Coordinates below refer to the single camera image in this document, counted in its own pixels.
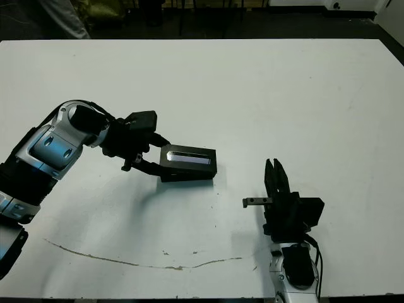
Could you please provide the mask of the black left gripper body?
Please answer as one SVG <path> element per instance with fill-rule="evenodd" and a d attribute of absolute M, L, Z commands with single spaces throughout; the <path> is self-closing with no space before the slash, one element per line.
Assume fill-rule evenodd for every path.
<path fill-rule="evenodd" d="M 118 118 L 110 123 L 100 147 L 104 155 L 122 158 L 121 170 L 127 172 L 135 160 L 141 160 L 148 148 L 146 137 L 154 130 L 155 118 Z"/>

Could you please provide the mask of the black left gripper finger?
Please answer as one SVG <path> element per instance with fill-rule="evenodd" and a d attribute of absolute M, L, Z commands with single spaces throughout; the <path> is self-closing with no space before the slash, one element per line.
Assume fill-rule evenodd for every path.
<path fill-rule="evenodd" d="M 148 144 L 161 148 L 163 146 L 170 145 L 170 141 L 158 133 L 150 133 L 148 134 Z"/>
<path fill-rule="evenodd" d="M 145 174 L 159 177 L 160 180 L 163 182 L 164 168 L 161 165 L 142 159 L 139 163 L 133 162 L 131 166 L 132 168 L 139 170 Z"/>

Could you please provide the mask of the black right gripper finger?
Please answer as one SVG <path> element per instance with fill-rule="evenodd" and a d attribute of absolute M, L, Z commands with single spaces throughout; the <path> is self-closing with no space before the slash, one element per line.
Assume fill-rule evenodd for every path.
<path fill-rule="evenodd" d="M 290 185 L 283 165 L 277 158 L 273 159 L 275 192 L 290 193 Z"/>
<path fill-rule="evenodd" d="M 276 193 L 276 180 L 275 180 L 275 171 L 273 164 L 270 159 L 266 160 L 265 171 L 264 171 L 264 185 L 266 188 L 267 195 L 270 199 L 274 197 Z"/>

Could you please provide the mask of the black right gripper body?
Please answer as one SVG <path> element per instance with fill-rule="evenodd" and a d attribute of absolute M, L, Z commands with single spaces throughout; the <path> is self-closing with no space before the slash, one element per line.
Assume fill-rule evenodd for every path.
<path fill-rule="evenodd" d="M 303 218 L 302 200 L 298 192 L 275 193 L 267 198 L 244 198 L 244 208 L 262 206 L 263 231 L 273 242 L 301 242 L 309 226 Z"/>

